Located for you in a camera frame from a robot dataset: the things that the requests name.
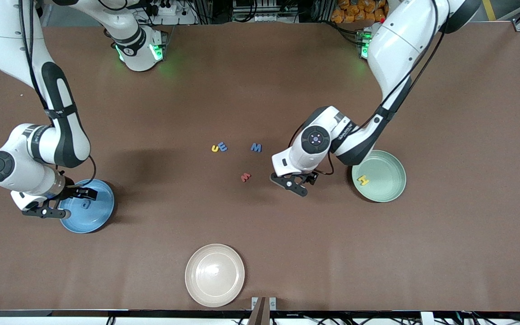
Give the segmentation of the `beige plate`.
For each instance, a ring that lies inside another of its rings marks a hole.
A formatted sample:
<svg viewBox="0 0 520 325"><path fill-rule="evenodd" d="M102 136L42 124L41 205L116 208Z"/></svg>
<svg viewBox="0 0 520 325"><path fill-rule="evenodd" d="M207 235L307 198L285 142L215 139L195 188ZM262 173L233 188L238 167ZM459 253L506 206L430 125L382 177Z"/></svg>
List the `beige plate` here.
<svg viewBox="0 0 520 325"><path fill-rule="evenodd" d="M218 308L239 296L245 280L243 259L230 246L211 243L198 249L186 264L188 294L198 304Z"/></svg>

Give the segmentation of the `white power strip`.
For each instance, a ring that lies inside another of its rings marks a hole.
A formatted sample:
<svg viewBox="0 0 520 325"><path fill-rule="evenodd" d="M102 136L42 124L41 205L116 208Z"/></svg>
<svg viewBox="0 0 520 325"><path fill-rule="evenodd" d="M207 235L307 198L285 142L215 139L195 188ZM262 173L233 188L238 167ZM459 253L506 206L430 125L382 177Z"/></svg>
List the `white power strip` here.
<svg viewBox="0 0 520 325"><path fill-rule="evenodd" d="M200 22L189 0L147 0L146 12L155 25L194 25Z"/></svg>

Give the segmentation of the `green plate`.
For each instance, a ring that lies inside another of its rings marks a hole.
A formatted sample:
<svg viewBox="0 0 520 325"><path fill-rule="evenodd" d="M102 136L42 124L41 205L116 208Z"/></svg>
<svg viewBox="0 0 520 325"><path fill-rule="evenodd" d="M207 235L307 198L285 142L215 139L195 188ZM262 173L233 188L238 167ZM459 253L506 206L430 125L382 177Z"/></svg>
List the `green plate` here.
<svg viewBox="0 0 520 325"><path fill-rule="evenodd" d="M357 179L366 175L370 182L359 185ZM370 201L391 202L406 187L406 171L396 156L382 150L372 150L359 165L352 166L351 179L355 189Z"/></svg>

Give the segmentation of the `grey equipment box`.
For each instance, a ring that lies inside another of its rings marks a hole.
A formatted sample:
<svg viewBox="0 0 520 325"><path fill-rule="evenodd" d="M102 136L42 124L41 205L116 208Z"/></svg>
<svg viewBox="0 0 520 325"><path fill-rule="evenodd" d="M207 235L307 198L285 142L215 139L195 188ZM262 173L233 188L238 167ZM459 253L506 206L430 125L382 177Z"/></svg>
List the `grey equipment box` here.
<svg viewBox="0 0 520 325"><path fill-rule="evenodd" d="M298 0L232 0L232 20L240 23L295 23Z"/></svg>

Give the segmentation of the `orange bag pile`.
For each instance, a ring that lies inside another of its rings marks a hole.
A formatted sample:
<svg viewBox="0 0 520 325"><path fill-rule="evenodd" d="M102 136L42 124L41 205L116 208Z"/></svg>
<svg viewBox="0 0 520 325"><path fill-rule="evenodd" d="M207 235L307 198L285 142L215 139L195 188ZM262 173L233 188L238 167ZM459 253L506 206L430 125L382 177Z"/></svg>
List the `orange bag pile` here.
<svg viewBox="0 0 520 325"><path fill-rule="evenodd" d="M388 0L336 0L330 20L336 24L361 20L383 23L389 12Z"/></svg>

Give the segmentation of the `metal table edge bracket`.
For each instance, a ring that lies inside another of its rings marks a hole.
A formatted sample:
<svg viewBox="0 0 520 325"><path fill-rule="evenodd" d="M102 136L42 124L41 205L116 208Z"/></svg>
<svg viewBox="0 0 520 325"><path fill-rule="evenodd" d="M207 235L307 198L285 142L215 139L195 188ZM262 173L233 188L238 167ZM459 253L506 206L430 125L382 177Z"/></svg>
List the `metal table edge bracket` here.
<svg viewBox="0 0 520 325"><path fill-rule="evenodd" d="M254 297L247 325L276 325L271 317L271 312L276 311L276 302L275 297Z"/></svg>

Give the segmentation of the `blue plate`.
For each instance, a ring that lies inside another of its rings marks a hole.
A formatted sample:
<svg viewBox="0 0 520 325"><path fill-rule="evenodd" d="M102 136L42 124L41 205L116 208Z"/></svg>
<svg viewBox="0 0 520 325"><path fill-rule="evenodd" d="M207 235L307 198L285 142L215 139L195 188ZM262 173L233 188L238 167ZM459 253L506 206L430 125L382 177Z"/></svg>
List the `blue plate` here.
<svg viewBox="0 0 520 325"><path fill-rule="evenodd" d="M71 212L69 218L60 220L61 224L76 234L87 234L99 230L109 220L115 208L114 193L107 183L95 179L85 187L98 192L97 199L93 201L93 205L87 213L80 208L81 202L85 200L83 198L68 198L59 203L60 209Z"/></svg>

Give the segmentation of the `black base connector box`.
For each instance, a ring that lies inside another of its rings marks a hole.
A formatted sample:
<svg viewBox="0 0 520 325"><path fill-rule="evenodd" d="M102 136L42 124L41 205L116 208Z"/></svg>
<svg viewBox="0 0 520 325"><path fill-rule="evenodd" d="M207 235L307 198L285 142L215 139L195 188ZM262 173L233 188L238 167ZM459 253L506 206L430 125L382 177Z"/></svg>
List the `black base connector box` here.
<svg viewBox="0 0 520 325"><path fill-rule="evenodd" d="M150 50L156 62L163 61L165 59L167 53L168 36L169 34L167 32L155 29L152 30Z"/></svg>
<svg viewBox="0 0 520 325"><path fill-rule="evenodd" d="M357 42L357 49L360 51L360 57L364 60L367 60L369 57L369 46L371 40L371 31L361 30L356 32L355 41Z"/></svg>

